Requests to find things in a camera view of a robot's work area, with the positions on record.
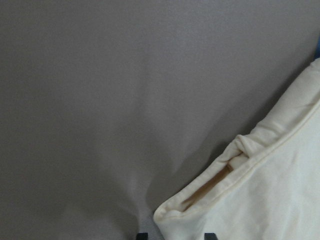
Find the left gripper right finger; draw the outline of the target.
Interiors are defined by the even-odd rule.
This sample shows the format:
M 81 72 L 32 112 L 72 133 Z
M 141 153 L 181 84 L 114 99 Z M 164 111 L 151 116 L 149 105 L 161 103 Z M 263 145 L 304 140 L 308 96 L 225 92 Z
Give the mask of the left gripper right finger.
M 216 234 L 213 232 L 205 232 L 204 240 L 216 240 Z

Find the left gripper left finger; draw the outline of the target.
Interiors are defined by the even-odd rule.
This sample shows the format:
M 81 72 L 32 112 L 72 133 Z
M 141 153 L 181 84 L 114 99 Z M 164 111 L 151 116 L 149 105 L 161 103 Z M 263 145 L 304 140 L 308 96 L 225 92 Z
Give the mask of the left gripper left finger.
M 136 240 L 148 240 L 148 233 L 147 232 L 139 232 L 136 235 Z

